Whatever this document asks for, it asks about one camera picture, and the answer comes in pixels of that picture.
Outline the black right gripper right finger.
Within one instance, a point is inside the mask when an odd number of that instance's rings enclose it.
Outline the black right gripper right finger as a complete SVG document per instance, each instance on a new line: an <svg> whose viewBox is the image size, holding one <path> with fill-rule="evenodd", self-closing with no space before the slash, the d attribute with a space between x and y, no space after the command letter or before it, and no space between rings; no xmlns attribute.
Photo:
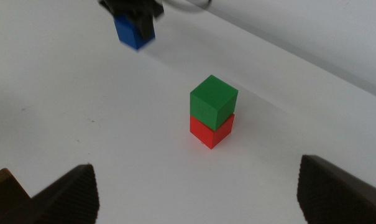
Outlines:
<svg viewBox="0 0 376 224"><path fill-rule="evenodd" d="M376 188L319 156L301 157L296 196L307 223L376 223Z"/></svg>

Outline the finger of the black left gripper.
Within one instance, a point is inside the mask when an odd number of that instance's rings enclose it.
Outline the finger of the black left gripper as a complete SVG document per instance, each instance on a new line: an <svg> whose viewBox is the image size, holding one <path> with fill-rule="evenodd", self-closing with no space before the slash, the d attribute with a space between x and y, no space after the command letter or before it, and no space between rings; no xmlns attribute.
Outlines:
<svg viewBox="0 0 376 224"><path fill-rule="evenodd" d="M154 36L153 16L151 14L142 14L138 18L138 29L144 40Z"/></svg>

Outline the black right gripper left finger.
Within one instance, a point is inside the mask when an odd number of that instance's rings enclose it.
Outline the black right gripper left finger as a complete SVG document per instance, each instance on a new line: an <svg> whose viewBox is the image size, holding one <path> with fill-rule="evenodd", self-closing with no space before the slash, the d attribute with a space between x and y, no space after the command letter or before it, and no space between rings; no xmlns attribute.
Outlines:
<svg viewBox="0 0 376 224"><path fill-rule="evenodd" d="M98 211L94 168L83 164L1 215L0 224L95 224Z"/></svg>

